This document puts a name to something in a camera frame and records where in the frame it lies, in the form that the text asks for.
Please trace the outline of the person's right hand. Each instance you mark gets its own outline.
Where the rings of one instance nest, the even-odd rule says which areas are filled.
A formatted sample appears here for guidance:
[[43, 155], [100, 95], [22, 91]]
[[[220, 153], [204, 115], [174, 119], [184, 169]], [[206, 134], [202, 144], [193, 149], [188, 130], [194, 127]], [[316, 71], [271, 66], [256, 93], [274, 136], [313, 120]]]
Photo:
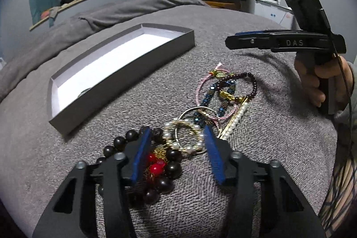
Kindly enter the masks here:
[[[346, 78], [345, 80], [349, 88], [349, 94], [352, 95], [354, 86], [352, 67], [342, 56], [339, 56], [339, 59], [341, 61], [342, 69]], [[298, 55], [296, 55], [294, 67], [297, 70], [303, 90], [307, 94], [310, 102], [318, 108], [321, 107], [322, 103], [326, 99], [326, 95], [318, 89], [320, 86], [320, 80], [333, 78], [335, 80], [336, 88], [336, 108], [337, 110], [344, 109], [349, 100], [341, 68], [339, 67], [339, 61], [334, 59], [324, 65], [316, 66], [313, 72], [309, 73], [308, 69], [301, 60], [302, 58], [299, 58]]]

